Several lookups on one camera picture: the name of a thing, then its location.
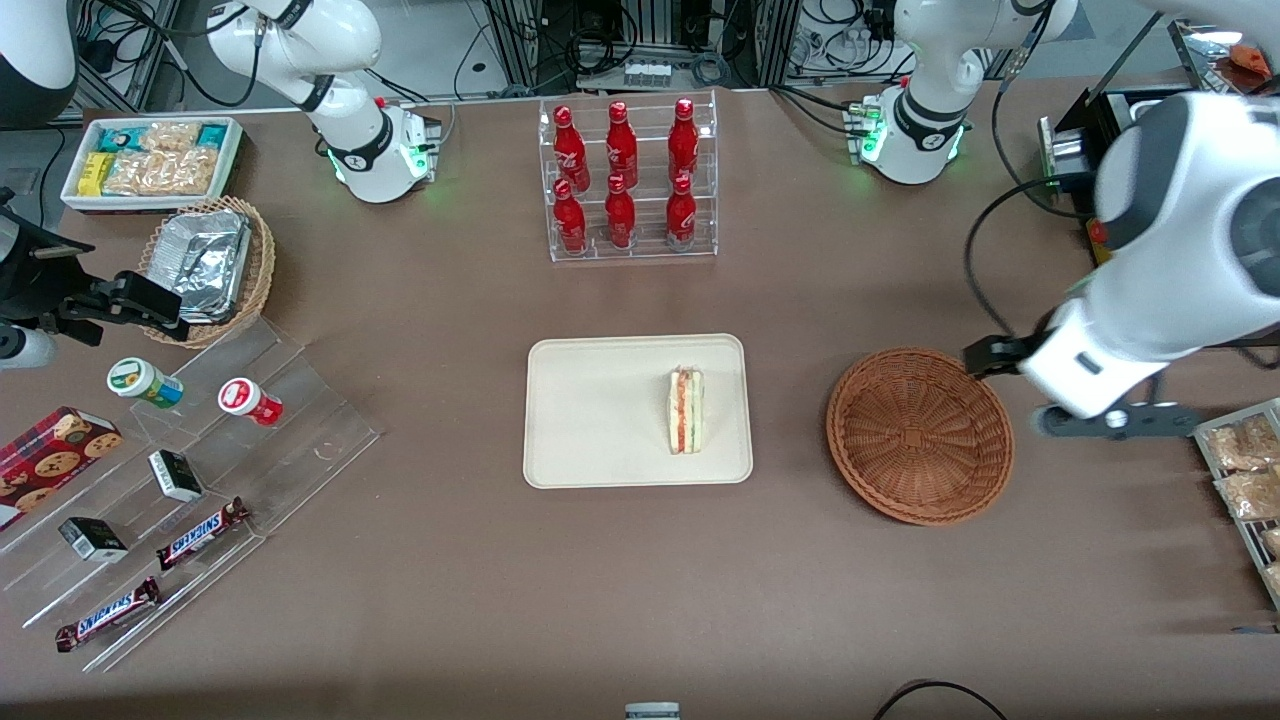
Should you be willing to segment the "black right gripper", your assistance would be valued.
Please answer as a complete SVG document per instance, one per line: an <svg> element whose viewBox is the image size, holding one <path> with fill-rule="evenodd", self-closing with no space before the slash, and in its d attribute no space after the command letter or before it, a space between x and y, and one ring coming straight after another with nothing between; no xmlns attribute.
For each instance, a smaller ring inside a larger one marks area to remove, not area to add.
<svg viewBox="0 0 1280 720"><path fill-rule="evenodd" d="M1 192L3 320L32 331L69 331L74 322L104 319L111 313L101 279L84 272L79 256L91 243L65 238L19 217L9 208L10 190ZM142 325L178 342L189 338L180 316L182 297L136 272L119 272L111 282L111 302L127 323Z"/></svg>

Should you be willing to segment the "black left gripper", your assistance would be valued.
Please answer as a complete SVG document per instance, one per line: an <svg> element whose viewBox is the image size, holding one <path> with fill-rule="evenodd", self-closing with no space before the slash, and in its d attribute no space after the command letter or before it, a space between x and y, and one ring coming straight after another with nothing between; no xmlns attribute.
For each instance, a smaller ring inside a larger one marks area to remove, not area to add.
<svg viewBox="0 0 1280 720"><path fill-rule="evenodd" d="M978 340L965 347L965 370L977 379L1002 375L1029 360L1044 341L1044 334Z"/></svg>

